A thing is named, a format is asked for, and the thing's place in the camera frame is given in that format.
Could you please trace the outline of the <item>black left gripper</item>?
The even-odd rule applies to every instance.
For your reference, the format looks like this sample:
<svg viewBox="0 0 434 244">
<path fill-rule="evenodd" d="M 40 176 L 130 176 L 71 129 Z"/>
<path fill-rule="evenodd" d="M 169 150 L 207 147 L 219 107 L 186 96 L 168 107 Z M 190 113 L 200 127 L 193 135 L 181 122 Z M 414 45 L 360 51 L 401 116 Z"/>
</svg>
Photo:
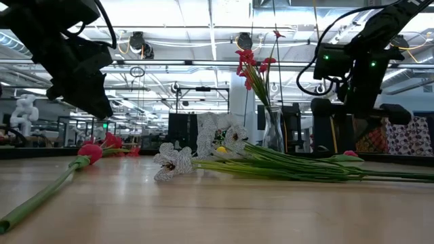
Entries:
<svg viewBox="0 0 434 244">
<path fill-rule="evenodd" d="M 74 86 L 55 83 L 46 91 L 49 100 L 63 97 L 65 102 L 98 119 L 113 115 L 105 94 L 106 75 L 100 69 L 113 63 L 107 44 L 81 37 L 63 39 L 44 55 L 43 67 L 53 79 L 82 79 Z"/>
</svg>

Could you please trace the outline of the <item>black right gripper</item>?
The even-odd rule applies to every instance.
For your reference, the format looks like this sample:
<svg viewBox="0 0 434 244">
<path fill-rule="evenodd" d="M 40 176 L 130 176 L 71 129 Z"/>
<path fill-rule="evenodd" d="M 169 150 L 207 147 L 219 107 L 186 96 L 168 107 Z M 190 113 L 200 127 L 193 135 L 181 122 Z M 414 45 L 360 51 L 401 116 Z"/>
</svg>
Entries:
<svg viewBox="0 0 434 244">
<path fill-rule="evenodd" d="M 356 59 L 344 97 L 344 105 L 334 104 L 329 99 L 314 98 L 311 101 L 313 116 L 331 117 L 344 110 L 346 114 L 355 117 L 367 117 L 375 110 L 379 116 L 386 117 L 391 124 L 408 124 L 411 113 L 399 104 L 381 104 L 379 108 L 374 109 L 388 65 L 387 59 Z"/>
</svg>

